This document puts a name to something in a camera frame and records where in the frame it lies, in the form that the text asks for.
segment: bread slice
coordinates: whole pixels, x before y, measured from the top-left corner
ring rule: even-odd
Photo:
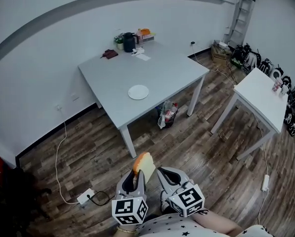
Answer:
[[[153,158],[149,152],[140,154],[133,166],[136,176],[138,175],[139,170],[143,171],[145,184],[147,184],[155,169],[156,167],[154,165]]]

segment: paper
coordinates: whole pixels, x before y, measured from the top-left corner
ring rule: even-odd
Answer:
[[[146,56],[145,54],[138,54],[136,55],[137,58],[143,60],[143,61],[148,61],[151,57]]]

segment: green plant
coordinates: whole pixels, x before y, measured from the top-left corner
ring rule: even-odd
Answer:
[[[123,43],[123,34],[116,35],[116,36],[114,37],[114,41],[115,41],[117,44],[122,44],[122,43]]]

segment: wallet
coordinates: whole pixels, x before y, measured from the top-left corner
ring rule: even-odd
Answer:
[[[105,50],[104,53],[102,54],[101,58],[102,57],[106,57],[107,59],[111,59],[115,56],[118,56],[119,54],[115,51],[115,50]]]

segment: white shirt with stars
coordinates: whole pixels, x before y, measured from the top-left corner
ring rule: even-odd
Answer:
[[[150,237],[226,237],[199,225],[191,218],[184,218],[179,213],[166,214],[149,220],[136,229],[136,236]],[[237,237],[272,237],[268,230],[260,225],[249,227]]]

